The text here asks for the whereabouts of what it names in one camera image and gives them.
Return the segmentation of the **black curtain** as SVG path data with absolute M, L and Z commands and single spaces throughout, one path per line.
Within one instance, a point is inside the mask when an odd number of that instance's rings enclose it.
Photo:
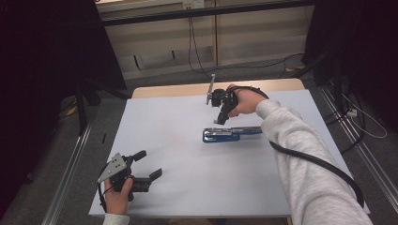
M 0 219 L 76 92 L 125 88 L 97 0 L 0 0 Z
M 316 0 L 302 62 L 323 53 L 315 82 L 326 83 L 339 67 L 398 131 L 398 0 Z

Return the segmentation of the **person's right hand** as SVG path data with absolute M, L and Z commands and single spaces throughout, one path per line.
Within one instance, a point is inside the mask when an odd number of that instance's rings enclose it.
M 236 117 L 240 114 L 254 113 L 257 105 L 267 98 L 248 89 L 235 89 L 234 93 L 237 95 L 238 105 L 228 113 L 229 117 Z

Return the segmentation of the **person's left hand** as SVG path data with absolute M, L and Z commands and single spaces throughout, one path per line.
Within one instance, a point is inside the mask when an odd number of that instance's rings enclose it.
M 133 181 L 128 178 L 121 191 L 117 192 L 112 188 L 112 183 L 106 179 L 104 186 L 107 189 L 105 193 L 106 208 L 108 214 L 126 215 L 129 204 L 129 193 L 132 188 Z

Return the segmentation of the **black metal stand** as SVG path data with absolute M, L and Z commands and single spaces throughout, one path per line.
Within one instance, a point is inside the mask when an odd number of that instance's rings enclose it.
M 80 124 L 79 135 L 82 136 L 88 126 L 84 102 L 87 101 L 90 106 L 97 106 L 100 104 L 100 96 L 97 93 L 96 85 L 92 81 L 82 80 L 76 84 L 75 98 Z
M 296 72 L 293 78 L 301 78 L 308 72 L 312 72 L 316 85 L 332 83 L 333 96 L 337 109 L 341 112 L 344 109 L 342 97 L 342 70 L 339 59 L 332 50 L 324 51 L 304 69 Z

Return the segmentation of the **white wall socket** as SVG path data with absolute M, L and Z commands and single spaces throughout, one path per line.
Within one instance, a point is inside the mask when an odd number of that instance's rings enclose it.
M 183 0 L 182 7 L 184 9 L 199 9 L 205 7 L 204 0 Z

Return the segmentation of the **black horizontal bar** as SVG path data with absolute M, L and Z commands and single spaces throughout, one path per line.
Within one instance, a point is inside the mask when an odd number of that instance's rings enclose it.
M 260 10 L 307 7 L 307 6 L 314 6 L 316 2 L 317 0 L 277 0 L 272 2 L 255 3 L 255 4 L 243 4 L 243 5 L 225 6 L 225 7 L 208 7 L 208 8 L 154 13 L 147 15 L 113 17 L 110 19 L 102 19 L 101 23 L 104 26 L 115 26 L 115 25 L 133 24 L 133 23 L 149 23 L 149 22 L 187 19 L 187 18 L 213 16 L 213 15 L 252 12 Z

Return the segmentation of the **white table mat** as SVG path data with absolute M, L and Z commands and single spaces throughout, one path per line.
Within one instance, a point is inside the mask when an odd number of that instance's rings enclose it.
M 345 178 L 345 164 L 307 91 L 268 95 L 318 132 L 336 164 L 286 149 L 261 134 L 237 142 L 204 143 L 202 133 L 214 124 L 217 109 L 201 97 L 132 98 L 116 133 L 113 153 L 146 150 L 132 165 L 135 176 L 162 168 L 145 194 L 134 194 L 127 214 L 151 218 L 262 218 L 290 216 L 276 165 L 277 152 L 312 162 Z M 261 127 L 256 112 L 230 117 L 229 125 Z M 363 209 L 363 200 L 349 185 Z

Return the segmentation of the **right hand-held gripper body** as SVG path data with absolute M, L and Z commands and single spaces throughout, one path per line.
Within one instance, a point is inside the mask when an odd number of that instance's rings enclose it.
M 228 118 L 228 113 L 230 113 L 237 106 L 237 96 L 233 90 L 213 90 L 215 78 L 216 75 L 212 74 L 210 85 L 207 90 L 206 104 L 211 103 L 212 107 L 222 107 L 219 117 Z

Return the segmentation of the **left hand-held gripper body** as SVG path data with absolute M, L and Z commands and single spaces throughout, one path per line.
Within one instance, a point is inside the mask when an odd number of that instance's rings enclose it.
M 131 202 L 134 198 L 134 192 L 148 192 L 151 185 L 149 178 L 134 177 L 131 174 L 131 164 L 134 161 L 132 156 L 122 156 L 120 153 L 116 153 L 112 159 L 101 169 L 98 185 L 100 199 L 103 200 L 103 192 L 101 189 L 101 183 L 106 179 L 109 179 L 112 183 L 112 188 L 120 192 L 125 181 L 128 178 L 133 180 L 133 185 L 129 193 L 129 201 Z

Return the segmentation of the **blue stapler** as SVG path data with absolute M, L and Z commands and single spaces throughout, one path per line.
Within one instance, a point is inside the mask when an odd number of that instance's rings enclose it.
M 260 127 L 208 127 L 203 130 L 202 141 L 204 143 L 225 143 L 237 142 L 241 135 L 256 135 L 261 134 Z

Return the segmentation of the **aluminium floor rail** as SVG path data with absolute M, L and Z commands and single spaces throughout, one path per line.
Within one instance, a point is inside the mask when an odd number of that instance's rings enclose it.
M 330 90 L 320 88 L 320 92 L 330 109 L 335 112 L 339 125 L 352 142 L 352 150 L 358 152 L 360 158 L 376 180 L 391 206 L 398 213 L 398 186 L 395 185 L 381 167 L 381 164 L 376 160 L 376 157 L 373 155 L 366 142 L 360 139 L 360 134 L 364 131 L 364 128 L 357 126 L 356 122 L 350 116 L 342 115 L 340 112 L 337 112 L 337 105 L 334 102 L 335 98 Z
M 76 169 L 79 164 L 81 155 L 84 151 L 86 142 L 89 138 L 91 127 L 92 124 L 89 123 L 80 133 L 77 143 L 75 144 L 73 152 L 69 159 L 67 168 L 62 175 L 61 181 L 56 189 L 56 192 L 53 196 L 53 199 L 51 200 L 50 206 L 46 211 L 41 225 L 56 225 L 66 198 L 68 197 L 71 182 L 74 174 L 76 173 Z

